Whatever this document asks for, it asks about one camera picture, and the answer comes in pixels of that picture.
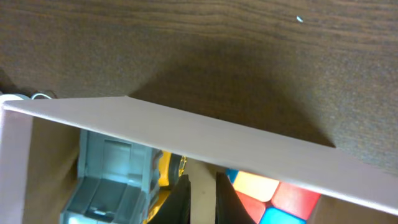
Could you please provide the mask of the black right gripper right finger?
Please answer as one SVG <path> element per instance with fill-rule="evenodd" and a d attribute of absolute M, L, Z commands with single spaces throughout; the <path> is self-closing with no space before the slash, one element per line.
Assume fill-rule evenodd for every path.
<path fill-rule="evenodd" d="M 255 224 L 225 173 L 216 173 L 216 224 Z"/>

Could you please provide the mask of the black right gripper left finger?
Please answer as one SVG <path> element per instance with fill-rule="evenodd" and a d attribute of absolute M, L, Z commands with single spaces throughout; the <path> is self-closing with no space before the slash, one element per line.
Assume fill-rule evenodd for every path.
<path fill-rule="evenodd" d="M 191 182 L 182 175 L 149 224 L 190 224 Z"/>

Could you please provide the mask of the colourful puzzle cube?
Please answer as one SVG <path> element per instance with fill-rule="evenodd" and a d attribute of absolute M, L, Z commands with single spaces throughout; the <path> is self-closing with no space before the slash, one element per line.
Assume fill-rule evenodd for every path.
<path fill-rule="evenodd" d="M 248 172 L 226 171 L 243 207 L 258 224 L 306 224 L 320 194 Z"/>

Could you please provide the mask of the yellow grey toy truck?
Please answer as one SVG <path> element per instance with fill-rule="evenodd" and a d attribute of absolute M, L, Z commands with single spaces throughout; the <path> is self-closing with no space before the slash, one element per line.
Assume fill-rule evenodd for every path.
<path fill-rule="evenodd" d="M 60 223 L 149 223 L 186 162 L 185 156 L 83 129 L 78 185 Z"/>

